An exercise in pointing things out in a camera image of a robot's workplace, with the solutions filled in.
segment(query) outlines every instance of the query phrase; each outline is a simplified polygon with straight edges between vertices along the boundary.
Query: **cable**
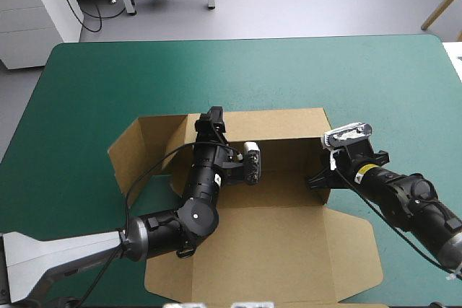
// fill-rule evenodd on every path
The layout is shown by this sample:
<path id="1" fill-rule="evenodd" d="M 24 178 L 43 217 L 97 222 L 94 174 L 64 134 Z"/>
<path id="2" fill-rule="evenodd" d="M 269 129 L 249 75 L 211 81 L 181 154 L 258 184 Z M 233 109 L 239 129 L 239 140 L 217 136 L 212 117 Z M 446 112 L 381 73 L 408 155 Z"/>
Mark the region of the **cable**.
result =
<path id="1" fill-rule="evenodd" d="M 227 144 L 220 144 L 218 142 L 189 142 L 167 153 L 163 158 L 161 158 L 158 162 L 152 165 L 147 171 L 145 171 L 140 176 L 138 176 L 138 178 L 135 179 L 135 181 L 130 185 L 130 188 L 127 190 L 127 194 L 125 195 L 125 238 L 126 239 L 128 239 L 128 220 L 130 219 L 130 208 L 128 207 L 128 199 L 130 198 L 130 194 L 133 191 L 133 189 L 136 187 L 136 185 L 139 182 L 141 182 L 147 175 L 149 175 L 156 167 L 161 165 L 164 162 L 164 160 L 166 160 L 172 154 L 176 153 L 177 151 L 180 151 L 181 149 L 189 147 L 189 146 L 204 145 L 204 144 L 211 145 L 211 146 L 217 146 L 217 147 L 223 147 L 226 149 L 231 149 L 236 154 L 239 154 L 239 151 L 236 148 L 228 146 Z"/>
<path id="2" fill-rule="evenodd" d="M 125 7 L 124 7 L 124 8 L 122 8 L 122 10 L 120 10 L 120 12 L 118 12 L 117 14 L 113 14 L 113 15 L 111 15 L 111 16 L 101 16 L 101 19 L 111 19 L 111 18 L 116 18 L 116 17 L 120 16 L 121 14 L 123 14 L 123 12 L 124 12 L 124 11 L 125 11 Z M 86 14 L 86 15 L 90 16 L 90 17 L 93 17 L 93 18 L 100 18 L 99 16 L 95 16 L 95 15 L 93 15 L 93 14 L 90 14 L 90 13 L 88 13 L 88 12 L 84 11 L 84 10 L 82 10 L 82 12 L 83 12 L 84 14 Z"/>
<path id="3" fill-rule="evenodd" d="M 122 8 L 122 10 L 120 10 L 117 14 L 112 14 L 110 16 L 95 16 L 94 14 L 90 14 L 89 12 L 86 12 L 84 11 L 83 9 L 80 9 L 84 14 L 90 16 L 90 17 L 93 17 L 93 18 L 100 18 L 100 19 L 111 19 L 111 18 L 116 18 L 118 16 L 120 16 L 121 14 L 123 14 L 123 12 L 125 11 L 125 7 Z"/>
<path id="4" fill-rule="evenodd" d="M 89 32 L 99 32 L 101 31 L 101 29 L 103 28 L 103 19 L 101 18 L 101 13 L 100 13 L 100 8 L 98 7 L 98 5 L 94 2 L 95 4 L 95 7 L 96 7 L 96 11 L 99 15 L 99 18 L 100 18 L 100 26 L 98 27 L 98 29 L 96 30 L 93 30 L 91 28 L 88 28 L 86 25 L 84 25 L 84 23 L 80 20 L 80 18 L 77 16 L 77 14 L 75 13 L 74 11 L 74 8 L 72 7 L 71 5 L 71 2 L 69 0 L 66 0 L 67 4 L 69 5 L 69 8 L 71 9 L 72 11 L 72 14 L 74 14 L 74 17 L 77 19 L 77 21 L 83 26 L 83 28 L 85 28 L 86 30 L 88 30 Z"/>
<path id="5" fill-rule="evenodd" d="M 106 270 L 108 269 L 110 263 L 114 260 L 115 256 L 117 255 L 117 253 L 119 252 L 119 250 L 121 250 L 121 246 L 117 246 L 114 251 L 110 254 L 110 257 L 106 260 L 103 268 L 101 268 L 100 272 L 96 275 L 95 279 L 93 280 L 92 284 L 90 285 L 90 287 L 87 289 L 87 291 L 85 292 L 84 296 L 82 296 L 82 298 L 79 300 L 79 302 L 77 303 L 77 305 L 74 307 L 74 308 L 80 308 L 81 305 L 87 300 L 88 296 L 92 293 L 93 289 L 96 287 L 96 285 L 98 284 L 98 282 L 100 281 L 101 277 L 104 275 L 104 273 L 106 272 Z"/>
<path id="6" fill-rule="evenodd" d="M 407 238 L 401 231 L 399 231 L 397 228 L 395 228 L 384 216 L 381 212 L 379 212 L 379 210 L 376 209 L 376 207 L 374 207 L 374 205 L 371 204 L 371 202 L 369 202 L 364 196 L 362 196 L 362 194 L 358 191 L 358 189 L 356 189 L 356 187 L 350 183 L 350 181 L 348 181 L 348 179 L 345 178 L 345 176 L 342 175 L 342 173 L 339 171 L 339 169 L 336 169 L 335 170 L 336 173 L 340 176 L 340 178 L 346 183 L 346 185 L 348 185 L 348 187 L 353 190 L 358 196 L 359 198 L 361 198 L 361 200 L 363 200 L 366 205 L 369 206 L 370 209 L 373 210 L 373 212 L 375 214 L 377 214 L 380 219 L 382 219 L 385 224 L 387 224 L 400 238 L 402 238 L 409 246 L 411 246 L 412 249 L 414 249 L 420 256 L 422 256 L 426 261 L 428 261 L 429 263 L 431 263 L 432 265 L 438 267 L 440 270 L 443 270 L 445 271 L 446 273 L 449 273 L 449 274 L 452 274 L 453 271 L 441 266 L 439 263 L 437 263 L 435 260 L 433 260 L 431 257 L 429 257 L 428 255 L 426 255 L 424 252 L 422 252 L 409 238 Z M 462 276 L 461 275 L 457 275 L 457 278 L 461 279 L 462 280 Z"/>

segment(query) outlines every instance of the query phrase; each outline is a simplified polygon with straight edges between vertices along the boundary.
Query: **open cardboard box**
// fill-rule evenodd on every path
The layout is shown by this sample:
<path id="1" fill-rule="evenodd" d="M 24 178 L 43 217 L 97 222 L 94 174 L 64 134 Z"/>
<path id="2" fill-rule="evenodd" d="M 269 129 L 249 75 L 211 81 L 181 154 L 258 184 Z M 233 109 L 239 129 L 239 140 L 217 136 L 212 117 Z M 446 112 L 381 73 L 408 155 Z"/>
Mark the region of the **open cardboard box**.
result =
<path id="1" fill-rule="evenodd" d="M 136 119 L 109 149 L 121 190 L 170 150 L 194 142 L 198 118 Z M 337 306 L 378 285 L 383 274 L 369 222 L 323 206 L 328 190 L 305 187 L 304 177 L 321 168 L 319 138 L 330 130 L 323 109 L 225 112 L 224 119 L 232 146 L 260 146 L 261 181 L 224 186 L 215 233 L 192 258 L 169 253 L 148 260 L 146 289 L 212 307 L 272 301 L 297 308 Z M 191 160 L 191 148 L 185 149 L 153 175 L 172 174 L 172 188 L 181 194 Z"/>

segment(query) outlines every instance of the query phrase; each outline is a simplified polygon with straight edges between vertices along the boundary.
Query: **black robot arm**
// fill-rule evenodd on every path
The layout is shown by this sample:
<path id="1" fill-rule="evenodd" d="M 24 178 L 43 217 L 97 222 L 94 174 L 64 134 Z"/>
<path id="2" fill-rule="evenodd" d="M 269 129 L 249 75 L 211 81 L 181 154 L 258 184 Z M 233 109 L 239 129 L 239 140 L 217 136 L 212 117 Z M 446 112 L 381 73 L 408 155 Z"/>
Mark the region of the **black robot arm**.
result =
<path id="1" fill-rule="evenodd" d="M 442 268 L 460 273 L 462 221 L 438 198 L 433 184 L 419 173 L 400 175 L 383 168 L 388 153 L 374 153 L 372 128 L 352 123 L 321 139 L 327 149 L 325 169 L 307 179 L 310 189 L 349 188 L 376 204 L 395 228 L 411 232 Z"/>
<path id="2" fill-rule="evenodd" d="M 245 143 L 244 155 L 228 146 L 223 109 L 212 107 L 195 124 L 197 137 L 193 163 L 182 194 L 181 206 L 131 218 L 128 239 L 121 233 L 125 256 L 132 260 L 176 251 L 186 258 L 196 251 L 218 225 L 217 201 L 222 185 L 254 185 L 261 175 L 260 151 Z"/>
<path id="3" fill-rule="evenodd" d="M 167 155 L 193 145 L 193 163 L 179 208 L 135 216 L 120 231 L 66 239 L 37 241 L 19 232 L 0 233 L 0 305 L 39 308 L 53 282 L 104 263 L 80 300 L 60 298 L 50 302 L 50 307 L 79 308 L 115 258 L 138 261 L 172 251 L 180 258 L 194 254 L 217 228 L 219 189 L 239 182 L 256 184 L 261 175 L 260 151 L 255 143 L 245 143 L 244 155 L 228 145 L 221 107 L 201 114 L 196 130 L 196 142 Z M 162 160 L 132 187 L 159 164 Z"/>

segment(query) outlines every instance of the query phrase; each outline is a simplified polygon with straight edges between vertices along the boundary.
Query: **power cord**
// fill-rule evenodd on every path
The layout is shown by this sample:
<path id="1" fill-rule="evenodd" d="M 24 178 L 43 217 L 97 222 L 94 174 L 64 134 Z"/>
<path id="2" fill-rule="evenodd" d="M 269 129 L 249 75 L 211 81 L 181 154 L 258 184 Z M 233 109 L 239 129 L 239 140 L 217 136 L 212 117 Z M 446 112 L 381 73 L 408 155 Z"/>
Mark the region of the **power cord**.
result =
<path id="1" fill-rule="evenodd" d="M 426 261 L 428 261 L 429 263 L 431 263 L 432 265 L 438 267 L 440 270 L 443 270 L 445 271 L 446 273 L 449 273 L 449 274 L 453 274 L 453 271 L 441 266 L 439 263 L 437 263 L 435 260 L 433 260 L 431 257 L 429 257 L 428 255 L 426 255 L 424 252 L 422 252 L 409 238 L 407 238 L 401 231 L 399 231 L 397 228 L 395 228 L 384 216 L 381 212 L 379 212 L 378 209 L 376 209 L 376 207 L 374 207 L 374 205 L 371 204 L 371 202 L 369 202 L 364 196 L 362 196 L 362 194 L 358 191 L 358 189 L 356 189 L 356 187 L 350 183 L 350 181 L 348 179 L 345 178 L 345 176 L 342 175 L 342 173 L 339 171 L 339 169 L 336 169 L 335 170 L 336 173 L 339 175 L 339 177 L 345 182 L 346 185 L 348 185 L 348 188 L 350 188 L 351 190 L 353 190 L 358 196 L 359 198 L 361 198 L 361 200 L 364 201 L 364 203 L 366 205 L 369 206 L 370 209 L 372 209 L 372 211 L 378 215 L 378 217 L 380 219 L 382 219 L 385 224 L 387 224 L 400 238 L 402 238 L 412 249 L 414 249 L 417 254 L 419 254 L 420 256 L 422 256 Z M 462 280 L 462 276 L 461 275 L 457 275 L 457 278 L 461 279 Z"/>
<path id="2" fill-rule="evenodd" d="M 99 32 L 101 31 L 101 29 L 103 28 L 103 19 L 101 18 L 101 13 L 100 13 L 100 8 L 95 4 L 95 7 L 96 7 L 96 11 L 98 13 L 98 16 L 100 18 L 100 26 L 98 27 L 98 29 L 96 30 L 93 30 L 91 28 L 88 28 L 86 25 L 84 25 L 84 23 L 80 20 L 80 18 L 77 16 L 77 14 L 75 13 L 74 11 L 74 8 L 72 7 L 71 5 L 71 2 L 69 0 L 66 0 L 67 4 L 69 5 L 69 8 L 71 9 L 72 11 L 72 14 L 74 14 L 74 17 L 77 19 L 77 21 L 83 26 L 83 28 L 85 28 L 86 30 L 88 30 L 89 32 Z"/>
<path id="3" fill-rule="evenodd" d="M 96 7 L 97 9 L 99 9 L 99 8 L 98 8 L 98 5 L 97 5 L 95 2 L 93 2 L 93 4 L 95 5 L 95 7 Z M 96 16 L 96 15 L 94 15 L 94 14 L 90 14 L 89 12 L 86 12 L 86 11 L 83 10 L 83 9 L 80 9 L 80 10 L 81 10 L 84 14 L 86 14 L 86 15 L 88 15 L 88 16 L 90 16 L 90 17 L 93 17 L 93 18 L 98 18 L 98 19 L 111 19 L 111 18 L 116 18 L 116 17 L 120 16 L 121 14 L 123 14 L 123 12 L 125 11 L 125 7 L 122 8 L 122 10 L 120 10 L 118 13 L 112 14 L 112 15 L 110 15 L 110 16 Z"/>

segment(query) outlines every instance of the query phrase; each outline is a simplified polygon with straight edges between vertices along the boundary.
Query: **green table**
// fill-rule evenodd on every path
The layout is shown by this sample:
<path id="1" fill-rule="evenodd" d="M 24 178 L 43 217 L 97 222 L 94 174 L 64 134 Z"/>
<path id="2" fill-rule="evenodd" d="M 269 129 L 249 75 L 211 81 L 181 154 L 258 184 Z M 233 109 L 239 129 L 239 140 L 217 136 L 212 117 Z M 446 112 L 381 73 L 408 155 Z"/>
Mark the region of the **green table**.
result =
<path id="1" fill-rule="evenodd" d="M 0 225 L 38 239 L 113 229 L 123 199 L 107 149 L 139 115 L 324 107 L 332 126 L 372 124 L 388 167 L 423 172 L 462 215 L 462 84 L 433 36 L 80 43 L 52 53 L 0 165 Z M 150 182 L 136 213 L 171 208 L 168 177 Z M 348 302 L 462 304 L 448 282 L 352 192 L 330 208 L 374 226 L 384 282 Z M 81 296 L 95 275 L 57 283 L 51 296 Z M 88 304 L 149 305 L 144 263 L 111 265 Z"/>

